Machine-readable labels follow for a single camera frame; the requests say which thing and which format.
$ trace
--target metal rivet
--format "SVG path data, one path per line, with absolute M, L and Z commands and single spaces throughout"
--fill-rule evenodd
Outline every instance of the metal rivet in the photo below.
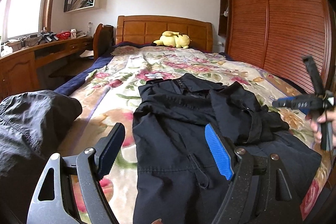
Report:
M 236 149 L 236 152 L 239 154 L 239 155 L 244 155 L 246 153 L 246 150 L 244 148 L 237 148 Z
M 53 154 L 50 156 L 50 158 L 51 158 L 52 160 L 57 160 L 57 159 L 59 158 L 59 153 L 53 153 Z
M 277 154 L 271 154 L 271 159 L 272 160 L 278 160 L 279 156 Z
M 84 150 L 84 153 L 85 154 L 91 154 L 93 152 L 93 150 L 94 149 L 92 147 L 89 147 L 89 148 L 87 148 L 87 149 Z

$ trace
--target floral bedspread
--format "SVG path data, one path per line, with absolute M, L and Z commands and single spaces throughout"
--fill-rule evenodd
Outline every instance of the floral bedspread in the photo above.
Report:
M 138 87 L 151 79 L 174 79 L 185 73 L 230 85 L 241 83 L 253 92 L 260 104 L 278 112 L 290 126 L 290 132 L 311 149 L 322 155 L 320 168 L 301 204 L 305 218 L 322 190 L 331 170 L 331 154 L 322 152 L 300 111 L 273 108 L 272 101 L 294 96 L 298 91 L 281 79 L 255 66 L 230 62 L 219 54 L 207 54 L 193 49 L 168 47 L 124 46 L 112 53 L 111 62 L 90 73 L 85 84 L 71 96 L 77 98 L 83 113 L 75 120 L 69 134 L 59 147 L 63 156 L 76 155 L 106 136 L 115 123 L 121 122 L 126 138 L 110 174 L 100 181 L 109 204 L 120 224 L 132 223 L 137 197 L 137 157 L 132 135 L 133 112 L 141 103 Z M 73 177 L 76 203 L 84 222 L 90 223 L 78 180 Z

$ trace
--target chair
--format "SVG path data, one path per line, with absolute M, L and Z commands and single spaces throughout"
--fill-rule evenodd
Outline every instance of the chair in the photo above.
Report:
M 90 68 L 93 63 L 104 54 L 110 46 L 114 45 L 113 26 L 99 24 L 93 35 L 93 59 L 75 58 L 68 64 L 59 68 L 49 75 L 49 77 L 64 77 L 66 81 Z

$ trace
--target window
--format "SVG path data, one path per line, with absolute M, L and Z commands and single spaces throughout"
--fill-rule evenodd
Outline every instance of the window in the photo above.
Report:
M 41 31 L 43 0 L 1 0 L 1 41 Z

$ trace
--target small bottle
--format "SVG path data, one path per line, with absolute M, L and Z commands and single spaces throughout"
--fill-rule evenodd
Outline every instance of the small bottle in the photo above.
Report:
M 92 36 L 92 22 L 89 22 L 89 25 L 87 27 L 87 34 L 88 37 Z

